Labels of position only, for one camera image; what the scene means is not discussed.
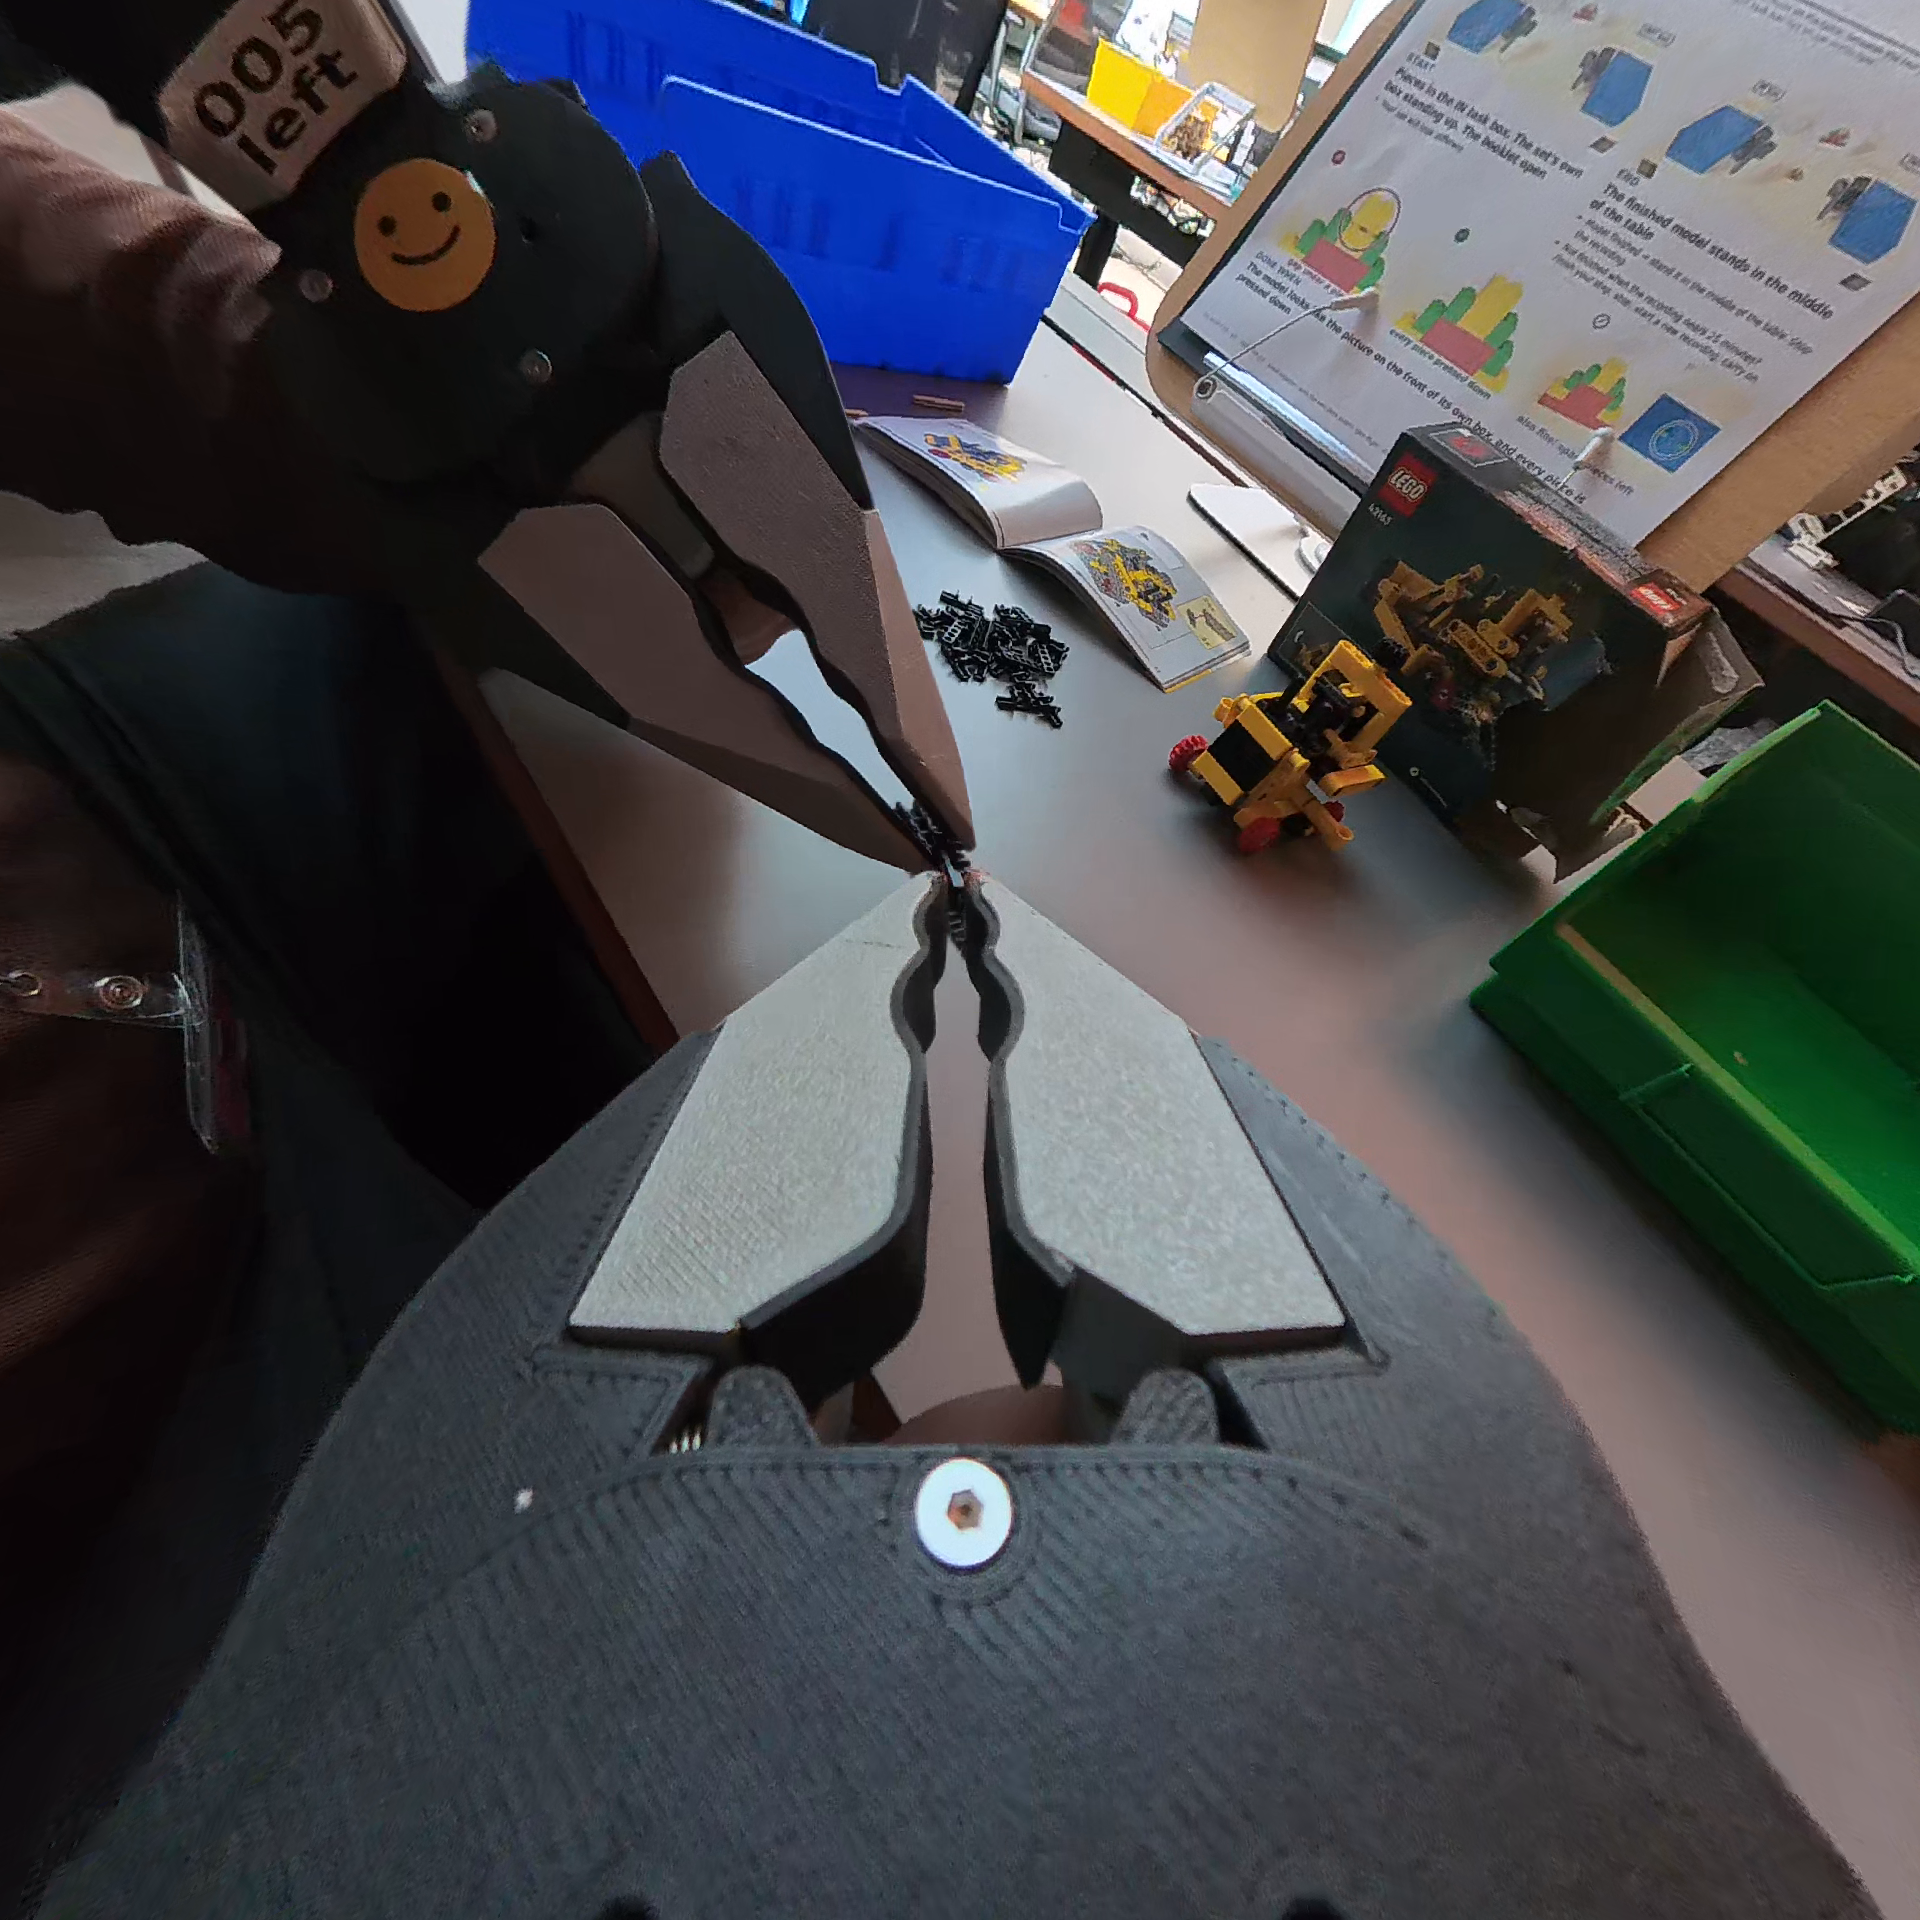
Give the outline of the yellow lego vehicle model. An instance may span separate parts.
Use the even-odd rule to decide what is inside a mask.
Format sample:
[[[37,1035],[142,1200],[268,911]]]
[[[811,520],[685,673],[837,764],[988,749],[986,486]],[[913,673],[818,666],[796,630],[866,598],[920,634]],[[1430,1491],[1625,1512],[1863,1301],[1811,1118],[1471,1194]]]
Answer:
[[[1215,733],[1179,741],[1167,770],[1231,819],[1243,856],[1290,843],[1341,853],[1354,840],[1347,805],[1384,782],[1381,747],[1410,710],[1404,689],[1339,638],[1283,689],[1224,698]]]

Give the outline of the green plastic bin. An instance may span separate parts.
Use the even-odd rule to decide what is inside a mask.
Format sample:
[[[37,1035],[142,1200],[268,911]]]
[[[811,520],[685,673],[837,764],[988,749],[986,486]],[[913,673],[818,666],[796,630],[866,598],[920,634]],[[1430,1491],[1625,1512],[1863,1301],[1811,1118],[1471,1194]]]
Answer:
[[[1919,1430],[1919,768],[1821,704],[1468,999],[1883,1428]]]

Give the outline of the small blue plastic bin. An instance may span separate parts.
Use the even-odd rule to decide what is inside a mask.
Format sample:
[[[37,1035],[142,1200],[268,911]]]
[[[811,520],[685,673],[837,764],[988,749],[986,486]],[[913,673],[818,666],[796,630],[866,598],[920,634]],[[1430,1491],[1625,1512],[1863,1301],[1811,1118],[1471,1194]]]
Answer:
[[[675,77],[667,146],[747,231],[849,369],[1002,387],[1088,217],[919,83],[896,145]]]

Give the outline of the yellow plastic bin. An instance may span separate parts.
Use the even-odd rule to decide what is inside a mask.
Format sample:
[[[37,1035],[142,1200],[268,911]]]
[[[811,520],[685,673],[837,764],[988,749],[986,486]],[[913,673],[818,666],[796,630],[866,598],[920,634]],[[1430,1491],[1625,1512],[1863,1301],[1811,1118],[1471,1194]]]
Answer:
[[[1192,101],[1192,88],[1167,77],[1120,44],[1101,39],[1087,83],[1087,102],[1126,131],[1152,143]]]

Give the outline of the dark lego set box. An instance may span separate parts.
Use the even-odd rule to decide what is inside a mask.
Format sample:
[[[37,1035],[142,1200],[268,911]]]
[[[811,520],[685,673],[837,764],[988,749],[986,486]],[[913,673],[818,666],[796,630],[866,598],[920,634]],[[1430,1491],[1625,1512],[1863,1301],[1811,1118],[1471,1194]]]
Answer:
[[[1408,698],[1389,774],[1560,881],[1764,685],[1698,591],[1461,422],[1400,434],[1267,655],[1304,676],[1339,642]]]

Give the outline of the white monitor stand base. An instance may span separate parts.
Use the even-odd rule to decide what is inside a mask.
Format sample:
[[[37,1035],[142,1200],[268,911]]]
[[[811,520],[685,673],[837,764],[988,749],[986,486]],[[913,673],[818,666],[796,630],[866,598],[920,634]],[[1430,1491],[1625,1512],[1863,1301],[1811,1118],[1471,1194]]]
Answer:
[[[1258,486],[1192,485],[1189,507],[1231,540],[1276,588],[1300,601],[1332,540]]]

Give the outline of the background wooden table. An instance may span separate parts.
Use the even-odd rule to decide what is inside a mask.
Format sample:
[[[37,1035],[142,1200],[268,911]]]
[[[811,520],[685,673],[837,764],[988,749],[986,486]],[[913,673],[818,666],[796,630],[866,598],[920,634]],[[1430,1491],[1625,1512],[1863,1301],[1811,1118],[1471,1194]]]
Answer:
[[[1190,179],[1083,92],[1025,72],[1020,95],[1022,105],[1058,121],[1049,170],[1093,209],[1073,264],[1090,291],[1098,291],[1123,235],[1184,269],[1237,210],[1231,198]]]

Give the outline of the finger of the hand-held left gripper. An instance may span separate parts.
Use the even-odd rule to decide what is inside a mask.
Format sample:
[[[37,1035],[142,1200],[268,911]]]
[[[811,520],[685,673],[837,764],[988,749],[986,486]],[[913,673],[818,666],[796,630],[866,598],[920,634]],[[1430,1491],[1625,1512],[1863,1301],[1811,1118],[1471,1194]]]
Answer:
[[[780,591],[890,772],[973,851],[963,754],[887,529],[734,332],[676,366],[659,456],[723,554]]]
[[[698,598],[610,507],[527,508],[480,566],[639,738],[849,853],[928,870],[905,817],[734,658]]]

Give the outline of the pile of black lego links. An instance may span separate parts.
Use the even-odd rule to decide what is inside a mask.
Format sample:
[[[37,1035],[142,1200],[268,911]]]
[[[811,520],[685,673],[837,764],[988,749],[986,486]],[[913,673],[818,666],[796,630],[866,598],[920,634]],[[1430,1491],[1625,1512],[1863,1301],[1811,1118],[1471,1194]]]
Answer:
[[[920,638],[937,651],[956,683],[986,687],[1000,713],[1031,718],[1054,733],[1066,718],[1053,691],[1070,645],[1018,605],[980,602],[945,591],[934,605],[917,605]]]

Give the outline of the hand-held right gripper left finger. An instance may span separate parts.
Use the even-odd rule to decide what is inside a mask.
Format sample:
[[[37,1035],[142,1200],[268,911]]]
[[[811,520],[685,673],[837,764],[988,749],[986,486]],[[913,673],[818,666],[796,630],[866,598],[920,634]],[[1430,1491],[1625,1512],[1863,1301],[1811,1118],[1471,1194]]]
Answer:
[[[821,1407],[919,1321],[948,883],[905,883],[705,1044],[569,1316]]]

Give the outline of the cluttered side desk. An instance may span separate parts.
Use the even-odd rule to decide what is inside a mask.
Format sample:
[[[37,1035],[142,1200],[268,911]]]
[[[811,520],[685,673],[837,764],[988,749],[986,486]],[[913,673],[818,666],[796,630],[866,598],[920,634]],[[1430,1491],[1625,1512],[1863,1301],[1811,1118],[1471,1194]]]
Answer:
[[[1710,598],[1762,676],[1743,718],[1833,704],[1916,756],[1916,446],[1789,517]]]

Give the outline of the clear badge holder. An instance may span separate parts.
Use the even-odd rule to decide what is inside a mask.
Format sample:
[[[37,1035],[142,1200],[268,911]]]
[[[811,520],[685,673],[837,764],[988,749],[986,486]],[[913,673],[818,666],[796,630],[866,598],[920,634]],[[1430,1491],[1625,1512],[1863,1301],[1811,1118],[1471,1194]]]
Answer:
[[[5,959],[5,1006],[30,1019],[114,1027],[179,1041],[188,1124],[205,1152],[229,1158],[251,1132],[249,1043],[229,987],[185,900],[173,902],[166,970],[68,968]]]

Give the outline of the person's left forearm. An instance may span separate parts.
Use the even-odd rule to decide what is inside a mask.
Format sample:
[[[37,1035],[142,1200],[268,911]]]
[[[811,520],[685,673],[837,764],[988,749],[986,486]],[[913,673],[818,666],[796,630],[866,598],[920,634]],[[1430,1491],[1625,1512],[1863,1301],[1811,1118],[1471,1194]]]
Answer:
[[[258,351],[276,248],[3,115],[3,485],[287,591],[342,586]]]

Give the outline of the cardboard instruction board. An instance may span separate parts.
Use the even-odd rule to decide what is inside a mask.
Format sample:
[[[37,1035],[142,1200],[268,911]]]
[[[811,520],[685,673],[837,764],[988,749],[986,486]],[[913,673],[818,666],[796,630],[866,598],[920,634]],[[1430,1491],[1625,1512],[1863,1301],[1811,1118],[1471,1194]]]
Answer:
[[[1916,4],[1395,4],[1148,373],[1320,520],[1456,422],[1710,588],[1916,443],[1916,195]]]

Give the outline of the large blue plastic bin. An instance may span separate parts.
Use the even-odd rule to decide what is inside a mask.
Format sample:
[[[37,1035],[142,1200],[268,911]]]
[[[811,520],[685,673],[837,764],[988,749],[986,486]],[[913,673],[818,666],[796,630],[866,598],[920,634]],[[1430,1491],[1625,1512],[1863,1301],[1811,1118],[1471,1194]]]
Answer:
[[[931,173],[1068,209],[1020,162],[917,79],[890,85],[864,54],[756,6],[713,2],[473,2],[471,66],[575,85],[588,110],[644,162],[678,156],[715,205],[748,182],[876,190]]]

